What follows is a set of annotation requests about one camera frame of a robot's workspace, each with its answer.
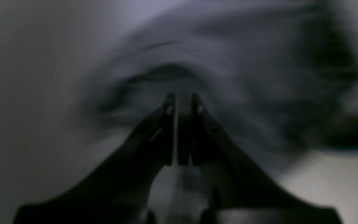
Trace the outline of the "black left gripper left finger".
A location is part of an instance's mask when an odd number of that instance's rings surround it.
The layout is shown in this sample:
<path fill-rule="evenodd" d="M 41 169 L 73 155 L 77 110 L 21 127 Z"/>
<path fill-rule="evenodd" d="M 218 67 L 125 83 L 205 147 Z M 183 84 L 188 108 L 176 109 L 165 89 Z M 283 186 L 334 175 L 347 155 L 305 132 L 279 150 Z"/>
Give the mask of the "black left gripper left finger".
<path fill-rule="evenodd" d="M 169 94 L 83 181 L 21 207 L 14 224 L 155 224 L 147 202 L 156 175 L 172 164 L 174 120 L 175 96 Z"/>

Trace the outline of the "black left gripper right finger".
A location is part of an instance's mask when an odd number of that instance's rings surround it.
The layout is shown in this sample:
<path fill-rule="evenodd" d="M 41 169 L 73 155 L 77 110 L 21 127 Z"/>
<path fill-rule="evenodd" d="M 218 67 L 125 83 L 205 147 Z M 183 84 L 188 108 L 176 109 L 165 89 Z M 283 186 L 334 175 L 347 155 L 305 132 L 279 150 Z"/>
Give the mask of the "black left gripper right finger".
<path fill-rule="evenodd" d="M 341 224 L 337 212 L 318 207 L 276 184 L 210 115 L 201 98 L 178 97 L 177 162 L 197 167 L 208 208 L 201 224 Z"/>

